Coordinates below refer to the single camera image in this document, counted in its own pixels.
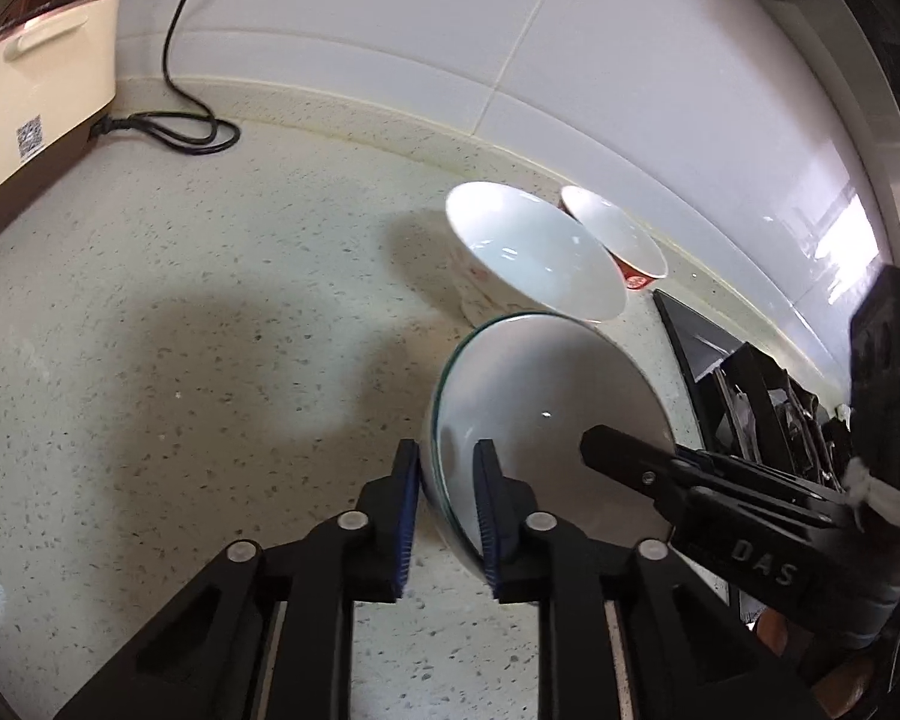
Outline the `white bowl green rim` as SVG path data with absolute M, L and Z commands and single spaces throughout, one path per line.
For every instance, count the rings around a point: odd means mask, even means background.
M 448 548 L 482 577 L 473 486 L 476 442 L 494 442 L 502 473 L 539 507 L 594 539 L 630 548 L 667 538 L 652 501 L 583 465 L 578 444 L 606 424 L 657 449 L 674 435 L 637 364 L 585 323 L 554 314 L 500 317 L 475 330 L 440 372 L 421 439 L 424 494 Z

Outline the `white bowl beside red bowl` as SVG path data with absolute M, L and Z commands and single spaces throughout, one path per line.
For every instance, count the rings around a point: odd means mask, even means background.
M 448 261 L 475 327 L 518 312 L 603 323 L 628 290 L 611 255 L 582 224 L 520 188 L 465 182 L 445 199 Z

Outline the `cream white electric cooker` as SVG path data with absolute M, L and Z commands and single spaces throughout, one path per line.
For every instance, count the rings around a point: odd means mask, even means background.
M 76 0 L 0 39 L 0 234 L 89 151 L 116 96 L 119 0 Z

